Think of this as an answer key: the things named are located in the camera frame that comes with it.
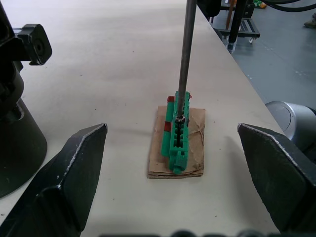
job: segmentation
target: green lego-like block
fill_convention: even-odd
[[[176,123],[178,92],[176,91],[174,101],[168,101],[165,131],[163,132],[161,154],[169,157],[169,169],[175,174],[184,171],[188,164],[188,124],[189,124],[189,99],[190,93],[186,92],[183,106],[185,121],[183,124]],[[166,131],[166,124],[171,124],[171,130]]]

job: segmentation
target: table surface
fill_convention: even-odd
[[[82,237],[276,232],[237,133],[240,122],[280,128],[197,10],[187,90],[206,109],[198,178],[146,177],[156,110],[178,88],[185,0],[4,0],[12,26],[41,23],[53,54],[25,65],[23,100],[57,154],[78,130],[107,123],[98,188]],[[29,182],[0,199],[0,223]]]

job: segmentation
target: brown cardboard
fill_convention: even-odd
[[[205,109],[190,108],[189,156],[184,172],[175,175],[168,169],[168,158],[161,155],[161,143],[167,106],[158,106],[151,151],[149,153],[148,178],[178,179],[203,175]]]

